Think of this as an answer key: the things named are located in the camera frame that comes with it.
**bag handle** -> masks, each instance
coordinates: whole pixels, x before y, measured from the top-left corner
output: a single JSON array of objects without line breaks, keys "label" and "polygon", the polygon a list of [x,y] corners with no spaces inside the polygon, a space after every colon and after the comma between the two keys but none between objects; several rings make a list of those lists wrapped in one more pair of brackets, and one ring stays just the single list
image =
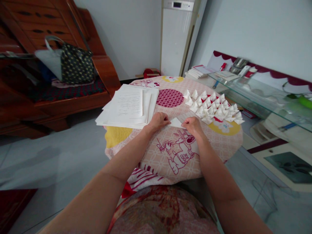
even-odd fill
[{"label": "bag handle", "polygon": [[58,38],[57,36],[45,36],[45,45],[48,48],[48,50],[50,50],[51,52],[53,52],[51,46],[49,45],[48,41],[58,41],[58,42],[62,42],[64,43],[64,41],[60,38]]},{"label": "bag handle", "polygon": [[78,31],[79,31],[80,36],[82,37],[82,40],[84,41],[84,44],[85,44],[87,50],[90,51],[90,52],[92,52],[91,49],[90,49],[90,47],[89,47],[89,45],[88,45],[88,43],[87,43],[87,40],[85,39],[84,34],[82,33],[82,31],[81,31],[80,28],[79,28],[79,25],[78,25],[78,23],[77,23],[77,21],[76,21],[74,15],[73,15],[73,13],[72,13],[71,11],[69,11],[69,12],[70,12],[71,17],[72,17],[72,19],[73,19],[73,21],[74,21],[74,23],[75,23],[75,25],[76,25],[76,28],[77,28]]}]

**round table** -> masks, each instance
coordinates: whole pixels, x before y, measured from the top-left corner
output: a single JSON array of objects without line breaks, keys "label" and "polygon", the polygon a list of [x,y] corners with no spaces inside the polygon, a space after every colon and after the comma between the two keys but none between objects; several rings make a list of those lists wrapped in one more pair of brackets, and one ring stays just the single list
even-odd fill
[{"label": "round table", "polygon": [[[168,114],[169,120],[190,112],[190,107],[185,104],[186,100],[183,98],[183,93],[187,89],[191,94],[195,89],[198,94],[204,90],[208,95],[214,92],[201,83],[183,77],[158,76],[136,80],[131,85],[158,88],[160,92],[155,112],[161,111]],[[201,126],[223,162],[232,157],[242,145],[242,129],[235,122],[215,120],[207,125],[201,121]],[[109,158],[112,158],[141,131],[109,126],[106,129],[105,153]],[[171,126],[165,126],[153,135],[137,168],[148,171],[151,176],[157,175],[160,178],[158,184],[174,184],[202,176],[195,138],[186,129]]]}]

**glass shelf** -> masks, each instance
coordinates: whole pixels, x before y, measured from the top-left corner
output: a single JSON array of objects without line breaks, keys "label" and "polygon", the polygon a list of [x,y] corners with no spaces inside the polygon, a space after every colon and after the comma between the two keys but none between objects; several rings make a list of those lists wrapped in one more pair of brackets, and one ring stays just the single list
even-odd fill
[{"label": "glass shelf", "polygon": [[209,77],[223,84],[225,96],[245,109],[265,119],[271,112],[312,132],[312,110],[298,99],[286,97],[289,93],[273,88],[255,79],[238,78],[227,81],[214,73]]}]

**red polka dot circle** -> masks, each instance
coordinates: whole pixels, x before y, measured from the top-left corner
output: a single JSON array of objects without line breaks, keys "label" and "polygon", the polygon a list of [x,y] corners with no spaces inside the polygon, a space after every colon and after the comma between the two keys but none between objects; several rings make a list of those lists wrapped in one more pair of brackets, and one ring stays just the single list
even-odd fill
[{"label": "red polka dot circle", "polygon": [[162,89],[159,91],[156,104],[163,107],[176,107],[184,101],[183,94],[175,89]]}]

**wooden sofa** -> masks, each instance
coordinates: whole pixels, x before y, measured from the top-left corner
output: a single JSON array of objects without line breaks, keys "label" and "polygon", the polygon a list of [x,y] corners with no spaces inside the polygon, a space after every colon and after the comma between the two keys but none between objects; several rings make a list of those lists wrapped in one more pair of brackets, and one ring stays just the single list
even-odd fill
[{"label": "wooden sofa", "polygon": [[[14,35],[22,50],[29,54],[34,54],[39,49],[46,49],[44,43],[46,35],[55,35],[86,50],[79,27],[93,52],[93,63],[99,76],[95,82],[97,86],[90,86],[91,92],[86,94],[75,95],[74,93],[69,97],[35,100],[18,89],[20,81],[12,82],[12,79],[0,75],[0,89],[5,90],[6,93],[0,102],[0,108],[6,112],[6,115],[12,116],[20,123],[43,125],[54,131],[62,131],[69,128],[66,123],[68,115],[104,106],[120,88],[114,65],[106,55],[90,13],[86,9],[77,8],[73,0],[0,0],[0,13],[9,33]],[[18,63],[30,74],[41,79],[40,74],[27,66],[25,61],[12,59],[6,60],[6,63],[8,65]],[[14,135],[14,126],[10,132],[8,127],[3,131],[0,125],[0,134]]]}]

